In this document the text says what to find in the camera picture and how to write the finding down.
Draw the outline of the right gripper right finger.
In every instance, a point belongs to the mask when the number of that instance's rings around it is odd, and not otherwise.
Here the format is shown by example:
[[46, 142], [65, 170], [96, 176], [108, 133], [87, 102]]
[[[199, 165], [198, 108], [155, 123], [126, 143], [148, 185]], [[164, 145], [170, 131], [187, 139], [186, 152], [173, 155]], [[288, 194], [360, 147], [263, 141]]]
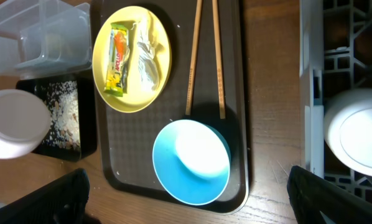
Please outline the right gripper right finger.
[[287, 182], [291, 207], [298, 223], [372, 223], [372, 204], [318, 177], [300, 166]]

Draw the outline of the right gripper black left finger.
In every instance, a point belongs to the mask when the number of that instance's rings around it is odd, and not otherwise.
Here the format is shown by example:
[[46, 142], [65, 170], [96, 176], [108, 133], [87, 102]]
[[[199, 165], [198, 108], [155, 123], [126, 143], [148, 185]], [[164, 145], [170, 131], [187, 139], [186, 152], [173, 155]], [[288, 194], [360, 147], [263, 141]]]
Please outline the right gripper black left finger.
[[90, 182], [75, 169], [0, 208], [0, 223], [83, 223]]

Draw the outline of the white cup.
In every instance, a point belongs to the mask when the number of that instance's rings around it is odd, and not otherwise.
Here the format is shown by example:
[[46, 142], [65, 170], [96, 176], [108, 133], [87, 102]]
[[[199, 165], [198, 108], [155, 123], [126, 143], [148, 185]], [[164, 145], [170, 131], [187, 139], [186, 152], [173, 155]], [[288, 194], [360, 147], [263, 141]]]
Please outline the white cup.
[[324, 139], [347, 167], [372, 176], [372, 89], [339, 93], [325, 106]]

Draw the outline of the white bowl with rice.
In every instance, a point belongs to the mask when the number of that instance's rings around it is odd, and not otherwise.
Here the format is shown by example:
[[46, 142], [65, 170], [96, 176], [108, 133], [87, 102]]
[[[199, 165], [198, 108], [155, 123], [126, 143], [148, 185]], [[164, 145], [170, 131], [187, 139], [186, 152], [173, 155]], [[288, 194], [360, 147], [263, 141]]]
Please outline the white bowl with rice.
[[47, 135], [50, 122], [40, 98], [22, 90], [0, 90], [0, 159], [32, 152]]

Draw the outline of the green yellow snack wrapper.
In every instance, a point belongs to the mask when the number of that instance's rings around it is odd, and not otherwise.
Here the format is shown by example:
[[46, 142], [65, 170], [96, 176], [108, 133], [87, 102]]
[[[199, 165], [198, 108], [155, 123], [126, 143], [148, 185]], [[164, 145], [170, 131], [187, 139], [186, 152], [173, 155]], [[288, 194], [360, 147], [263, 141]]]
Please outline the green yellow snack wrapper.
[[105, 93], [117, 97], [126, 93], [130, 53], [128, 28], [120, 22], [111, 23]]

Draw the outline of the white tissue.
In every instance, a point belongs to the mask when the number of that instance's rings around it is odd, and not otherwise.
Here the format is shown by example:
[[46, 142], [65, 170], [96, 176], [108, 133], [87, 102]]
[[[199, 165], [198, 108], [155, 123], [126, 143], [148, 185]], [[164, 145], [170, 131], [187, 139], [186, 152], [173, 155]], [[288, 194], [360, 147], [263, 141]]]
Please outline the white tissue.
[[141, 90], [153, 93], [162, 82], [160, 66], [156, 57], [156, 47], [151, 28], [154, 27], [150, 12], [133, 24], [136, 35], [137, 70], [140, 76]]

